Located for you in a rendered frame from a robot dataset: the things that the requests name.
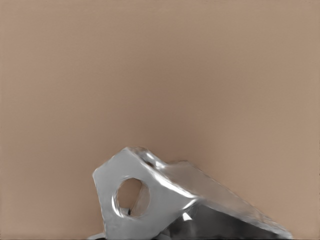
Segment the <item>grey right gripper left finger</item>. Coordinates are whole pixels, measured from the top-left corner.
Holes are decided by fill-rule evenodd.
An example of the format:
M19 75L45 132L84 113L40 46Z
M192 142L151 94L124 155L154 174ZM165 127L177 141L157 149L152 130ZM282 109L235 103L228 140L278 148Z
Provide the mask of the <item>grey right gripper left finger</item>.
M93 172L107 239L152 239L199 199L170 181L165 166L147 149L126 147ZM145 184L150 195L148 207L137 217L123 213L117 202L119 187L131 178Z

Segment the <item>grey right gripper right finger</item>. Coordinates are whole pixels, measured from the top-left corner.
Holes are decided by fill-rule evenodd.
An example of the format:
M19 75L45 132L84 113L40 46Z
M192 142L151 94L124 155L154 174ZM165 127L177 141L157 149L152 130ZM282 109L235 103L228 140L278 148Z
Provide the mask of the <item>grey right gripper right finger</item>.
M292 234L188 161L168 163L163 173L199 197L164 229L161 240L291 240Z

